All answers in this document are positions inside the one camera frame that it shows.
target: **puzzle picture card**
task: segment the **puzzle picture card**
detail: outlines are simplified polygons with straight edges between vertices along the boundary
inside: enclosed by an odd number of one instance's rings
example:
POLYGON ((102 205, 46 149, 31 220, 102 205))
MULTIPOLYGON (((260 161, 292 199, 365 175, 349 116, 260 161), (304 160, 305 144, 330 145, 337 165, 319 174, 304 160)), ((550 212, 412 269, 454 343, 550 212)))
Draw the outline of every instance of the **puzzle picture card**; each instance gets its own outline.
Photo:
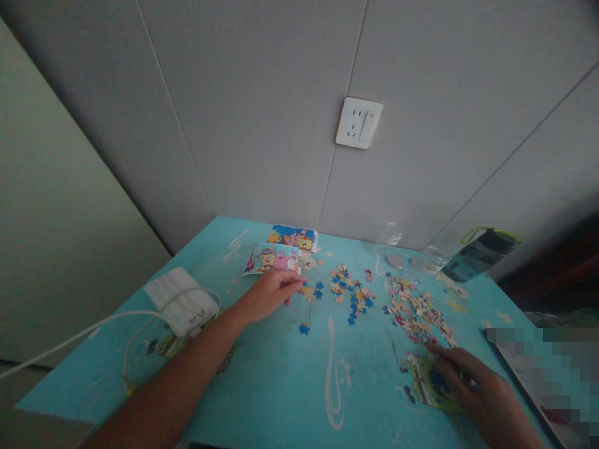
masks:
POLYGON ((317 238, 318 233, 313 229, 292 228, 291 226, 276 224, 273 226, 273 230, 270 231, 266 242, 285 244, 313 253, 316 249, 317 238))
POLYGON ((251 250, 242 276, 262 274, 271 268, 283 268, 301 274, 300 251, 283 244, 259 244, 251 250))

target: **hand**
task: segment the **hand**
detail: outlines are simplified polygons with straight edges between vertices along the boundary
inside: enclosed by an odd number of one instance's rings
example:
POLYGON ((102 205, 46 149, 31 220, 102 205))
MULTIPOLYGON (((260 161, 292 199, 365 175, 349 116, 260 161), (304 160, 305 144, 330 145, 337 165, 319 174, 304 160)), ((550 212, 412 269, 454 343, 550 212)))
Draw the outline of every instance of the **hand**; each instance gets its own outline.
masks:
POLYGON ((542 448, 507 381, 463 348, 431 346, 464 412, 492 448, 542 448))
POLYGON ((306 279, 295 271, 271 268, 233 307, 245 324, 260 321, 300 291, 304 282, 306 279))

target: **white door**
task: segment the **white door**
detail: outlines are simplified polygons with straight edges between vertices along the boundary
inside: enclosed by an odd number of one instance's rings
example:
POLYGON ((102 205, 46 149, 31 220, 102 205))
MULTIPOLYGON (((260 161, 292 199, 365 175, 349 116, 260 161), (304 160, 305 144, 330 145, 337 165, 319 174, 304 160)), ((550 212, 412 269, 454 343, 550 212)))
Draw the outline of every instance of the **white door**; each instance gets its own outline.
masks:
POLYGON ((170 258, 2 20, 0 208, 0 359, 109 315, 170 258))

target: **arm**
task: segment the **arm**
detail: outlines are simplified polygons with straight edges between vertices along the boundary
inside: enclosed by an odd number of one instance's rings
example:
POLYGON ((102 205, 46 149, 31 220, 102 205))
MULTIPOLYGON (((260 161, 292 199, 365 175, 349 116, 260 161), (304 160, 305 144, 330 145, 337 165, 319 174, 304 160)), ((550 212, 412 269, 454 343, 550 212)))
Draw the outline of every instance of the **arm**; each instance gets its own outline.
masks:
POLYGON ((503 377, 463 348, 433 346, 429 350, 438 356, 441 374, 490 447, 543 448, 518 398, 503 377))
POLYGON ((84 448, 173 448, 235 339, 297 293, 304 281, 289 270, 263 274, 111 416, 84 448))

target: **power cord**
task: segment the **power cord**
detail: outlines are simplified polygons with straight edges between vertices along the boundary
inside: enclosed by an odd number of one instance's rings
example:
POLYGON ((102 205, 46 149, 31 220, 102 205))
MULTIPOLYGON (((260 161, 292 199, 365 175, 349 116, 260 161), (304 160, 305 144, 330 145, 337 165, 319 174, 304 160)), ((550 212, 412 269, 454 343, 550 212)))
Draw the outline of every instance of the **power cord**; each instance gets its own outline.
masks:
POLYGON ((121 317, 129 316, 129 315, 152 315, 152 316, 154 316, 154 318, 160 318, 161 320, 164 320, 168 325, 170 325, 170 323, 168 322, 168 320, 166 320, 166 318, 164 318, 164 316, 160 315, 158 312, 153 312, 153 311, 130 311, 130 312, 123 312, 120 314, 112 315, 112 316, 109 316, 108 318, 98 321, 95 324, 92 324, 90 327, 88 327, 88 328, 84 329, 83 331, 79 332, 78 334, 72 336, 70 339, 65 340, 64 342, 60 343, 59 345, 56 345, 53 348, 33 357, 33 359, 29 359, 27 362, 23 362, 20 365, 16 365, 14 368, 11 368, 8 371, 3 372, 2 374, 0 374, 0 380, 4 379, 5 377, 10 376, 11 374, 17 373, 17 372, 21 371, 23 368, 27 368, 29 365, 36 363, 38 360, 41 360, 41 359, 47 357, 48 355, 58 351, 59 349, 64 348, 66 345, 73 343, 75 340, 80 339, 81 337, 86 335, 88 332, 93 331, 94 329, 100 327, 101 325, 106 324, 116 318, 121 318, 121 317))
MULTIPOLYGON (((218 317, 218 315, 220 315, 220 309, 223 305, 223 300, 218 293, 216 293, 213 290, 207 289, 205 287, 198 286, 198 287, 194 287, 194 288, 179 292, 167 303, 167 306, 169 306, 174 300, 176 300, 182 294, 188 293, 193 290, 204 290, 205 292, 214 295, 218 299, 218 309, 217 309, 217 313, 214 315, 214 318, 216 319, 218 317)), ((172 324, 159 312, 141 310, 141 311, 123 312, 120 314, 109 316, 108 318, 105 318, 103 320, 98 321, 95 324, 92 324, 90 327, 88 327, 88 328, 84 329, 83 331, 79 332, 78 334, 72 336, 70 339, 65 340, 64 342, 60 343, 59 345, 56 345, 53 348, 35 356, 33 359, 30 359, 27 362, 23 362, 20 365, 16 365, 15 367, 9 369, 8 371, 5 371, 4 373, 0 374, 0 380, 4 379, 5 377, 10 376, 11 374, 15 374, 16 372, 19 372, 22 369, 36 363, 38 360, 41 360, 41 359, 47 357, 48 355, 58 351, 59 349, 62 349, 66 345, 73 343, 75 340, 83 337, 88 332, 92 332, 94 329, 97 329, 98 327, 102 326, 103 324, 106 324, 116 318, 121 318, 121 317, 129 316, 129 315, 151 315, 152 316, 152 318, 150 318, 148 321, 146 321, 146 323, 137 330, 137 332, 133 335, 133 337, 131 337, 131 339, 127 343, 127 348, 125 349, 122 378, 123 378, 123 382, 125 384, 125 389, 127 391, 127 395, 131 396, 133 394, 133 392, 135 391, 135 384, 133 384, 133 382, 131 382, 129 380, 129 376, 127 375, 127 365, 129 363, 129 350, 131 349, 131 345, 132 345, 133 341, 155 318, 160 318, 161 320, 165 321, 170 327, 173 327, 172 324)))

